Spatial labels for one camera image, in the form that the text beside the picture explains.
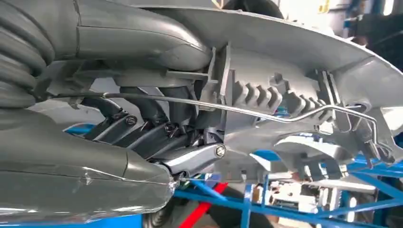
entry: engine model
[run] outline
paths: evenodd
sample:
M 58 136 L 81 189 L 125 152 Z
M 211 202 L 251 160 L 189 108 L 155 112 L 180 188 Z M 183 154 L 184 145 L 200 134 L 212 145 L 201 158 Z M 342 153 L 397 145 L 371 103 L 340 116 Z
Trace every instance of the engine model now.
M 201 172 L 317 181 L 343 177 L 359 152 L 370 166 L 403 157 L 384 116 L 403 105 L 402 73 L 281 19 L 0 0 L 0 38 L 0 222 L 155 212 L 178 181 Z M 62 131 L 82 122 L 96 126 Z M 250 155 L 258 149 L 284 165 L 263 166 Z

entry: hex bolt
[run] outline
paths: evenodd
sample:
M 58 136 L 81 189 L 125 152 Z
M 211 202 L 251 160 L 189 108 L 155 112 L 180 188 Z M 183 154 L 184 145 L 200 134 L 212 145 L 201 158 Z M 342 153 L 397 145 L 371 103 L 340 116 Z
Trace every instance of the hex bolt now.
M 226 151 L 227 151 L 227 149 L 225 149 L 224 146 L 219 145 L 219 146 L 217 146 L 217 148 L 215 149 L 215 155 L 216 155 L 218 158 L 222 158 L 222 157 L 225 155 L 225 152 L 226 152 Z
M 137 123 L 137 117 L 135 117 L 134 115 L 129 115 L 126 117 L 125 122 L 129 126 L 135 125 Z

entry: workshop background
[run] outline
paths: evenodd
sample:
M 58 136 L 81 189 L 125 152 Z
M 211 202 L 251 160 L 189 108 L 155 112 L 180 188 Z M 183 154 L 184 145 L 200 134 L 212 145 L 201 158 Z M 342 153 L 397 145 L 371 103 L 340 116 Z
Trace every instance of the workshop background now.
M 110 0 L 130 4 L 132 0 Z M 188 6 L 188 7 L 209 7 L 225 9 L 230 4 L 228 0 L 137 0 L 139 6 Z M 304 26 L 318 29 L 327 34 L 334 34 L 360 45 L 367 46 L 370 50 L 379 54 L 402 69 L 402 39 L 403 39 L 403 0 L 273 0 L 285 20 L 303 24 Z M 403 137 L 395 138 L 397 144 L 403 143 Z M 258 151 L 263 158 L 270 161 L 278 161 L 276 155 L 270 151 Z M 359 166 L 366 163 L 365 158 L 359 157 L 352 166 Z M 268 177 L 264 185 L 226 184 L 215 185 L 211 175 L 202 175 L 198 178 L 207 181 L 206 186 L 215 188 L 224 196 L 242 199 L 233 203 L 234 207 L 240 204 L 250 205 L 250 202 L 262 203 L 265 205 L 277 205 L 285 208 L 293 208 L 300 212 L 318 212 L 320 210 L 336 210 L 341 207 L 352 208 L 368 202 L 391 200 L 392 198 L 403 197 L 403 163 L 393 167 L 379 167 L 375 173 L 377 178 L 372 182 L 362 181 L 360 175 L 349 176 L 340 181 L 329 181 L 328 183 L 304 185 L 303 183 L 281 181 L 279 177 Z M 200 189 L 198 182 L 193 184 Z M 394 194 L 384 191 L 395 191 Z M 241 220 L 244 213 L 241 209 L 228 209 L 225 207 L 199 203 L 201 197 L 194 196 L 196 193 L 178 192 L 177 198 L 173 198 L 166 208 L 155 214 L 126 216 L 120 218 L 108 218 L 93 221 L 88 224 L 76 225 L 50 225 L 55 228 L 116 228 L 116 227 L 244 227 Z M 223 205 L 221 201 L 210 201 Z M 339 211 L 339 218 L 348 222 L 362 222 L 362 227 L 387 226 L 399 228 L 403 222 L 401 207 L 385 208 L 384 204 L 374 204 L 369 207 L 380 209 L 377 211 L 360 209 L 351 211 Z M 252 213 L 249 227 L 321 227 L 306 222 L 285 219 L 281 216 L 264 215 Z M 5 225 L 4 227 L 36 227 L 34 224 Z

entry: red strip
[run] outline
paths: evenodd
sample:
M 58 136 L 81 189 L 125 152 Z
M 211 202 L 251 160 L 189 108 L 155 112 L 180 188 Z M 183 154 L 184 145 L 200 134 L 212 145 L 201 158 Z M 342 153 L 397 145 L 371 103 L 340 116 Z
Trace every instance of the red strip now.
M 228 183 L 218 183 L 214 190 L 219 194 L 224 192 Z M 183 221 L 179 228 L 192 228 L 194 224 L 210 209 L 211 203 L 201 202 L 198 207 Z

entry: gray pipe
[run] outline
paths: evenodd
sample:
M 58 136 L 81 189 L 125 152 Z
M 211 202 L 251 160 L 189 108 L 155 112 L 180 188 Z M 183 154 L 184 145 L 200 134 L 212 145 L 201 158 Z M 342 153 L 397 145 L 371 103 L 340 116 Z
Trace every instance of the gray pipe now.
M 35 77 L 54 60 L 149 59 L 205 67 L 210 50 L 177 21 L 102 0 L 0 0 L 0 222 L 86 222 L 154 212 L 169 171 L 132 150 L 61 132 L 35 104 Z
M 141 58 L 194 71 L 205 67 L 211 54 L 171 18 L 102 0 L 2 0 L 0 40 L 4 108 L 33 105 L 24 90 L 32 89 L 32 76 L 54 60 Z

